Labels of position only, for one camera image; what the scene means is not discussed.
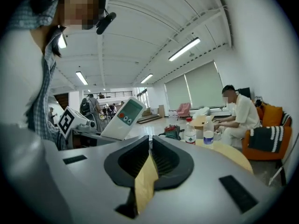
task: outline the window blind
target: window blind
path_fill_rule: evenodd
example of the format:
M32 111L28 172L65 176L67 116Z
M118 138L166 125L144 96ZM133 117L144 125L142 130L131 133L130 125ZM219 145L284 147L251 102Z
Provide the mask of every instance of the window blind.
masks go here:
M192 108L200 106L222 106L225 102L222 99L222 83L214 62L200 66L188 73L188 83Z
M165 83L169 108L176 110L181 103L190 103L184 75Z

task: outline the tube light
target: tube light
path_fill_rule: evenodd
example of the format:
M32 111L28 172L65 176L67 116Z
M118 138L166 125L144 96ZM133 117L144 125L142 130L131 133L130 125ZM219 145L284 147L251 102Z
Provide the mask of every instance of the tube light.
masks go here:
M141 81L141 84L143 84L144 82L146 82L152 76L153 76L153 74L149 74L143 81Z
M200 39L196 37L194 40L189 42L187 45L185 45L183 48L181 48L176 53L174 53L171 57L169 57L169 60L172 62L173 60L177 59L181 54L185 53L187 50L191 49L198 43L200 43Z
M63 34L60 35L60 38L59 38L59 40L58 40L58 46L59 46L59 48L61 48L61 49L66 48L66 46L67 46L67 44L66 44L66 40L65 40Z
M82 83L84 85L88 85L87 81L85 80L85 78L83 77L83 75L82 75L82 73L80 71L77 71L76 75L79 77L79 79L82 81Z

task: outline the white ceiling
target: white ceiling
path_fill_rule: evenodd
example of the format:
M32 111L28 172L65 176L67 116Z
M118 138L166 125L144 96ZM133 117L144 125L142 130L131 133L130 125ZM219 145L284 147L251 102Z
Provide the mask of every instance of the white ceiling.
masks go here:
M51 91L100 91L103 88L151 86L213 49L231 46L220 0L107 0L116 19L103 35L66 29L67 48L57 59ZM192 39L201 42L175 61L168 58ZM81 71L88 86L76 76ZM148 84L140 82L150 73Z

